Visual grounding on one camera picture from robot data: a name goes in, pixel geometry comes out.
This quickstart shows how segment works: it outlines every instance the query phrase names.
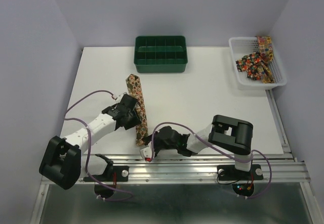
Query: green divided organizer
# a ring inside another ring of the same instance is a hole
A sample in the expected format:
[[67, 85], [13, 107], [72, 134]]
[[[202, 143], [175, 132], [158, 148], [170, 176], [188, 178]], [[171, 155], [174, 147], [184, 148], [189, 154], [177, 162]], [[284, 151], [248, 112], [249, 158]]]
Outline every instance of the green divided organizer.
[[187, 46], [184, 36], [139, 36], [135, 42], [134, 64], [139, 73], [184, 72]]

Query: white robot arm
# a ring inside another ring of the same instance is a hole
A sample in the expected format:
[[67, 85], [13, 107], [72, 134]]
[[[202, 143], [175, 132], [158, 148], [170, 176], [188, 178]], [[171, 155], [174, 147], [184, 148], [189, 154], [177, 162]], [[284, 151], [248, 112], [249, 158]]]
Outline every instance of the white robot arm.
[[141, 156], [146, 161], [151, 161], [160, 150], [176, 149], [183, 156], [191, 156], [199, 153], [209, 145], [221, 147], [234, 153], [235, 169], [249, 172], [251, 170], [251, 142], [253, 125], [247, 121], [230, 118], [223, 115], [214, 116], [212, 124], [196, 134], [182, 135], [165, 126], [154, 134], [154, 149], [152, 152], [152, 135], [145, 139], [147, 147], [143, 148]]
[[[104, 109], [97, 118], [88, 124], [91, 132], [92, 145], [103, 136], [124, 127], [126, 130], [141, 123], [135, 110], [138, 101], [124, 94], [121, 101]], [[60, 138], [53, 137], [46, 148], [39, 172], [67, 190], [71, 188], [80, 177], [87, 176], [85, 171], [86, 152], [89, 145], [88, 130], [85, 127], [73, 134]], [[92, 174], [102, 174], [109, 159], [103, 156], [92, 158], [89, 171]]]

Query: white enclosure wall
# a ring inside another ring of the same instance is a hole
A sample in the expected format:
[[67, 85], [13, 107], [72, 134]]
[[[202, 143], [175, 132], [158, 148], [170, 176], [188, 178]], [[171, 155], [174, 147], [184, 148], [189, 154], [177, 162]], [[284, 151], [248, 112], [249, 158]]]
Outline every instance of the white enclosure wall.
[[288, 83], [274, 91], [283, 125], [324, 211], [324, 0], [289, 0], [271, 36]]
[[0, 0], [0, 223], [29, 223], [80, 50], [54, 0]]
[[132, 46], [138, 35], [182, 34], [190, 46], [228, 46], [268, 34], [288, 0], [56, 0], [82, 46]]

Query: white mesh basket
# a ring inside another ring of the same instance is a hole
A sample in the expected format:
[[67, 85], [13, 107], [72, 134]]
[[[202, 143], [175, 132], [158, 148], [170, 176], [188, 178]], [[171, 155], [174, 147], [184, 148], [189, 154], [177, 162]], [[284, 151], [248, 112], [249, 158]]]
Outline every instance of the white mesh basket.
[[245, 55], [253, 52], [259, 52], [258, 39], [256, 37], [235, 37], [229, 39], [229, 47], [231, 49], [232, 61], [240, 89], [259, 89], [269, 90], [276, 86], [283, 86], [287, 83], [286, 74], [284, 72], [280, 57], [273, 48], [273, 60], [269, 63], [269, 68], [272, 72], [274, 83], [262, 83], [261, 81], [253, 81], [247, 78], [246, 72], [239, 72], [236, 67], [236, 61]]

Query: colorful cloth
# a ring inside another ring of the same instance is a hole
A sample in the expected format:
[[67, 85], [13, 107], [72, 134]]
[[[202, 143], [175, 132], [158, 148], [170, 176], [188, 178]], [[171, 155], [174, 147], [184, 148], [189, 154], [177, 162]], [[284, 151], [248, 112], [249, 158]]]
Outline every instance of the colorful cloth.
[[144, 144], [142, 139], [148, 136], [148, 129], [140, 78], [131, 74], [126, 79], [126, 85], [129, 95], [138, 100], [136, 111], [142, 123], [136, 126], [136, 145], [141, 146]]
[[246, 71], [248, 78], [262, 80], [263, 83], [274, 83], [273, 76], [267, 63], [263, 61], [259, 52], [243, 56], [236, 61], [238, 71]]
[[265, 36], [257, 36], [259, 43], [260, 55], [265, 63], [270, 63], [273, 59], [273, 49], [272, 49], [272, 41], [271, 37]]

